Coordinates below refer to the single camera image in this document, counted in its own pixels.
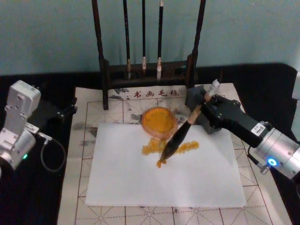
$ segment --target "calligraphy practice mat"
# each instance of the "calligraphy practice mat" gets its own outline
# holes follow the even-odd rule
[[[240,101],[233,84],[221,84],[218,94]],[[103,110],[102,91],[77,88],[75,95],[78,110],[72,121],[59,225],[291,225],[271,173],[260,174],[259,169],[247,158],[245,148],[248,145],[233,134],[231,140],[246,199],[244,207],[125,207],[85,204],[99,123],[140,124],[144,111],[162,106],[169,108],[181,124],[191,112],[184,105],[185,86],[109,90],[107,111]]]

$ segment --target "robotic arm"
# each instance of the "robotic arm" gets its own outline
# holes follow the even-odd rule
[[[205,94],[203,86],[191,88],[187,92],[186,105],[193,110],[199,102],[203,102]],[[225,128],[249,144],[248,157],[256,164],[262,174],[270,167],[275,168],[284,176],[300,184],[300,145],[291,140],[270,123],[256,121],[241,108],[236,100],[214,95],[209,102],[203,102],[202,113],[197,123],[208,133]],[[250,154],[250,148],[265,161],[265,165]]]
[[[42,127],[53,120],[63,122],[67,116],[76,113],[75,102],[76,98],[71,106],[61,111],[50,102],[41,99],[41,92],[38,89],[23,81],[17,81],[10,86],[5,106],[6,119],[0,131],[0,178],[1,169],[13,171],[27,157],[28,152],[36,144],[34,136],[45,139],[41,150],[41,162],[46,170],[56,172],[64,165],[66,160],[64,147],[55,139],[39,132],[37,126]],[[44,163],[43,152],[49,141],[56,142],[63,150],[63,163],[58,169],[50,169]]]

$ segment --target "paper sheet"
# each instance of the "paper sheet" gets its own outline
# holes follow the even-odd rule
[[[200,148],[142,155],[150,136],[141,125],[99,124],[86,203],[110,206],[242,207],[245,197],[230,133],[192,126],[184,142]]]

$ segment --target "blue led light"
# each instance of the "blue led light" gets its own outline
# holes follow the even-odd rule
[[[268,159],[268,163],[269,163],[270,165],[272,165],[272,166],[276,166],[276,165],[277,165],[276,160],[273,159],[273,158],[269,158],[269,159]]]

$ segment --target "blue wall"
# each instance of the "blue wall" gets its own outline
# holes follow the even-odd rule
[[[123,4],[98,0],[104,54],[126,64]],[[185,60],[199,0],[165,0],[162,60]],[[148,62],[157,61],[159,0],[146,0]],[[142,1],[128,0],[132,63],[142,61]],[[207,0],[198,66],[283,62],[300,70],[299,0]],[[0,74],[97,71],[90,0],[0,0]]]

